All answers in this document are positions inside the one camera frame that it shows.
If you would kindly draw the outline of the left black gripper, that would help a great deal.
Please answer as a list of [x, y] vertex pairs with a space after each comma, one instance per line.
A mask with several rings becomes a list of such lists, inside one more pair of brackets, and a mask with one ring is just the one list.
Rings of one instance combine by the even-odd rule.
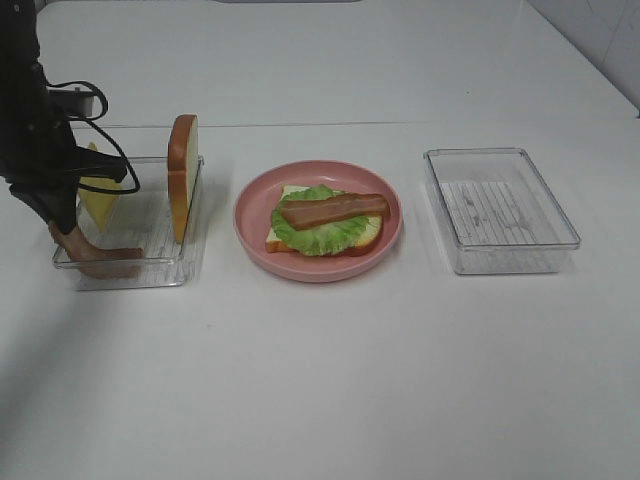
[[61, 234], [70, 234], [77, 227], [80, 179], [121, 182], [128, 161], [122, 152], [110, 156], [77, 145], [67, 112], [50, 96], [39, 57], [35, 4], [3, 1], [1, 176], [9, 183], [26, 183], [12, 184], [11, 195]]

